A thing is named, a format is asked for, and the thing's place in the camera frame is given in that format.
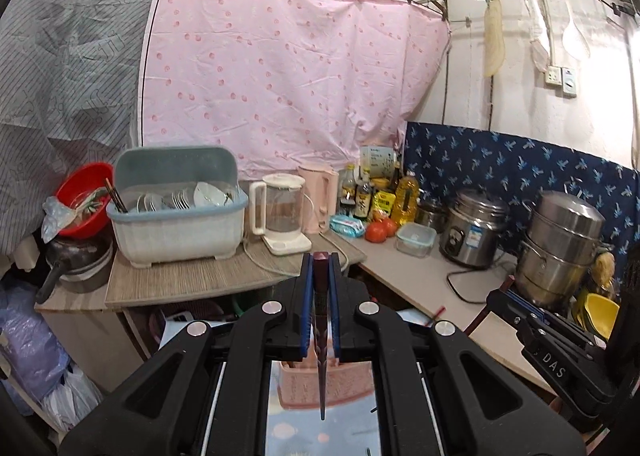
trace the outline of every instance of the white plate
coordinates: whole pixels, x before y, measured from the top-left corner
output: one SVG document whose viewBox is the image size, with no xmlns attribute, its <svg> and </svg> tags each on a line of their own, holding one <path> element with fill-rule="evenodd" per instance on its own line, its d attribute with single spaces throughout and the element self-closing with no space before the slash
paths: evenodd
<svg viewBox="0 0 640 456">
<path fill-rule="evenodd" d="M 151 198 L 149 194 L 145 194 L 145 197 L 142 199 L 142 203 L 145 206 L 145 210 L 147 212 L 152 212 L 153 210 L 151 209 Z"/>
<path fill-rule="evenodd" d="M 188 210 L 189 209 L 189 204 L 188 204 L 186 198 L 184 197 L 184 192 L 183 191 L 178 193 L 178 201 L 180 201 L 180 208 L 182 210 Z"/>
<path fill-rule="evenodd" d="M 145 211 L 144 199 L 145 199 L 145 195 L 140 194 L 140 196 L 138 197 L 138 201 L 136 202 L 136 210 L 139 212 Z"/>
<path fill-rule="evenodd" d="M 219 188 L 201 181 L 196 185 L 193 202 L 196 207 L 221 207 L 226 202 L 226 194 Z"/>
<path fill-rule="evenodd" d="M 171 199 L 174 202 L 174 208 L 175 209 L 181 209 L 182 206 L 180 205 L 180 200 L 178 199 L 178 192 L 174 192 L 173 194 L 171 194 Z"/>
<path fill-rule="evenodd" d="M 182 190 L 182 199 L 187 204 L 188 209 L 195 206 L 193 203 L 193 191 L 189 187 Z"/>
<path fill-rule="evenodd" d="M 161 211 L 166 208 L 164 201 L 162 201 L 162 196 L 160 194 L 148 194 L 148 202 L 151 211 Z"/>
</svg>

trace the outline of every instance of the cooking oil bottle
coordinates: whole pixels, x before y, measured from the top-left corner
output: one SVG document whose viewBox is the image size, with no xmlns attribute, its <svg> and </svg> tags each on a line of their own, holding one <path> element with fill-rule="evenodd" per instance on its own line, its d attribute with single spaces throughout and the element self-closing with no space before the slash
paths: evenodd
<svg viewBox="0 0 640 456">
<path fill-rule="evenodd" d="M 420 185 L 415 179 L 415 173 L 407 171 L 406 176 L 398 183 L 396 201 L 394 201 L 394 207 L 391 210 L 391 219 L 396 222 L 398 227 L 415 219 L 415 214 L 418 211 L 419 190 Z"/>
</svg>

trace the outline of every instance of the food storage container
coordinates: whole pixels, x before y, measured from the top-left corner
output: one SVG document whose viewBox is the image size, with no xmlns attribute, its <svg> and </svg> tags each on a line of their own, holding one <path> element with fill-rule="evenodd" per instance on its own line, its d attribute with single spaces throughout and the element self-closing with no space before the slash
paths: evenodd
<svg viewBox="0 0 640 456">
<path fill-rule="evenodd" d="M 424 257 L 436 242 L 436 231 L 418 223 L 406 223 L 396 233 L 396 248 L 415 257 Z"/>
<path fill-rule="evenodd" d="M 224 206 L 162 209 L 138 213 L 136 200 L 159 187 L 178 188 L 204 181 L 233 195 Z M 227 259 L 244 231 L 249 199 L 238 187 L 238 168 L 224 147 L 144 147 L 123 152 L 114 167 L 114 185 L 129 213 L 113 202 L 107 214 L 118 247 L 133 267 L 200 257 Z"/>
</svg>

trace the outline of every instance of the plastic dish rack lid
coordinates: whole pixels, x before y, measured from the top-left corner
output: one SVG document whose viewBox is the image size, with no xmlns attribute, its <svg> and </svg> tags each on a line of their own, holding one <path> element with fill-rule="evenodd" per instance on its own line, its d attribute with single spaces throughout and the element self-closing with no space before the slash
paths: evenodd
<svg viewBox="0 0 640 456">
<path fill-rule="evenodd" d="M 219 181 L 238 185 L 238 165 L 225 147 L 136 147 L 123 152 L 114 166 L 118 190 L 135 185 Z"/>
</svg>

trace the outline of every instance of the tomato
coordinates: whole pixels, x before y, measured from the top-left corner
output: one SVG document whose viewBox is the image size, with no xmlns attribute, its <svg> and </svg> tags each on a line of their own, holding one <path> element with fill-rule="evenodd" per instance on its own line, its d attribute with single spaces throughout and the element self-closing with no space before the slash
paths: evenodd
<svg viewBox="0 0 640 456">
<path fill-rule="evenodd" d="M 372 243 L 384 243 L 386 241 L 385 226 L 380 221 L 374 221 L 367 227 L 364 238 Z"/>
<path fill-rule="evenodd" d="M 396 235 L 396 232 L 398 231 L 398 224 L 394 220 L 390 217 L 385 217 L 385 219 L 382 220 L 382 224 L 385 226 L 387 237 L 393 237 Z"/>
</svg>

